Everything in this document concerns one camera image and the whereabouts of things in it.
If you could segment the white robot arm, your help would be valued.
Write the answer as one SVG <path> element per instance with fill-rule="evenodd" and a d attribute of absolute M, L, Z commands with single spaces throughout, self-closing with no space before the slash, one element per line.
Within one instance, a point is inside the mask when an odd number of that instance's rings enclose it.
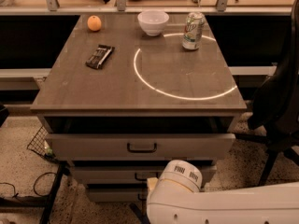
<path fill-rule="evenodd" d="M 150 224 L 299 224 L 299 183 L 203 192 L 202 174 L 170 161 L 147 180 Z"/>

